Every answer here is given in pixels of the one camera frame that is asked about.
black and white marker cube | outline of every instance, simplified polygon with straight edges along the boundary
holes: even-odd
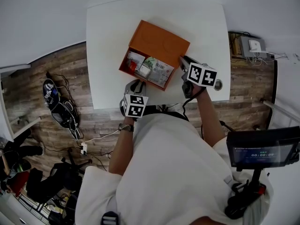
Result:
[[[148,101],[148,97],[125,94],[124,104],[123,104],[125,116],[141,118],[145,111],[147,101]]]
[[[217,71],[206,63],[193,63],[189,65],[187,79],[201,87],[214,87]]]

white shirt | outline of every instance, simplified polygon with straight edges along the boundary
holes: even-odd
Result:
[[[242,218],[231,220],[224,214],[232,185],[224,180],[234,171],[226,138],[212,148],[191,123],[151,114],[136,122],[133,142],[134,155],[123,176],[92,166],[86,169],[76,225],[99,225],[114,196],[122,224],[189,225],[204,216],[242,224]],[[245,179],[252,176],[235,173]],[[271,188],[264,172],[260,181]]]

white power adapter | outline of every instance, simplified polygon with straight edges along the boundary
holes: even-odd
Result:
[[[88,152],[88,145],[85,142],[82,142],[81,145],[82,145],[82,148],[83,148],[81,150],[81,154],[86,155],[87,152]]]
[[[259,41],[254,39],[249,39],[250,52],[252,53],[261,53],[262,48]]]

black clip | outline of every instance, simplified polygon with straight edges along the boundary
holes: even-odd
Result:
[[[106,212],[101,219],[101,225],[119,225],[119,216],[115,212]]]

white table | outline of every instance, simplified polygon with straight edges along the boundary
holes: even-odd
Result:
[[[5,67],[0,69],[0,73],[9,73],[9,72],[14,72],[19,69],[25,69],[25,68],[30,68],[30,64],[23,64],[23,65],[16,65],[16,66],[10,66],[10,67]],[[22,127],[19,131],[16,133],[13,132],[11,129],[11,124],[17,122],[20,120],[20,118],[15,118],[13,121],[8,120],[8,115],[6,112],[4,100],[3,100],[3,94],[2,94],[2,88],[0,89],[0,137],[3,137],[11,142],[14,141],[14,139],[20,135],[21,133],[25,132],[28,128],[32,127],[39,121],[41,121],[41,118],[38,117],[34,121],[30,122],[26,126]]]
[[[213,101],[228,100],[230,54],[223,7],[200,0],[119,0],[88,8],[87,59],[94,109],[115,108],[125,85],[135,79],[119,71],[130,39],[143,19],[189,41],[187,56],[218,70],[220,91]],[[183,103],[183,72],[178,68],[165,91],[147,85],[147,105]]]

